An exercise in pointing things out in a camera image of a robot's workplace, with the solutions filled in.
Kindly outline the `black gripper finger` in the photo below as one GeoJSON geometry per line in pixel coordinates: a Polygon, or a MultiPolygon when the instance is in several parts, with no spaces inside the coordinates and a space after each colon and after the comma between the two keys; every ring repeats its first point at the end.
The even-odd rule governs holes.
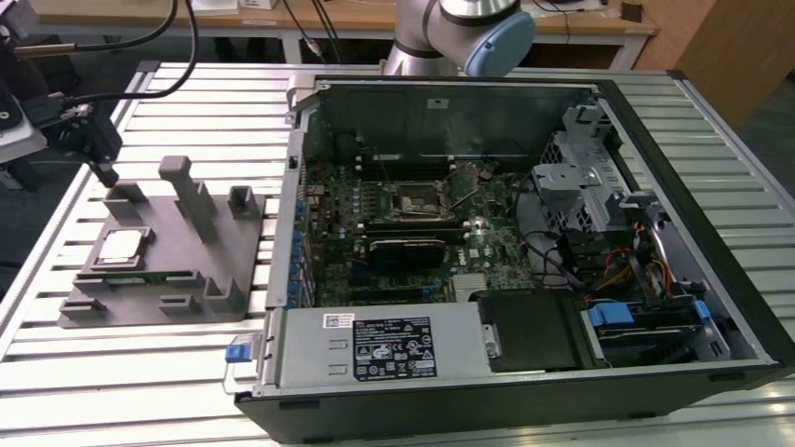
{"type": "Polygon", "coordinates": [[[122,138],[114,122],[109,116],[91,112],[75,119],[74,130],[78,140],[77,151],[82,154],[85,163],[102,184],[114,187],[119,179],[114,163],[122,147],[122,138]]]}

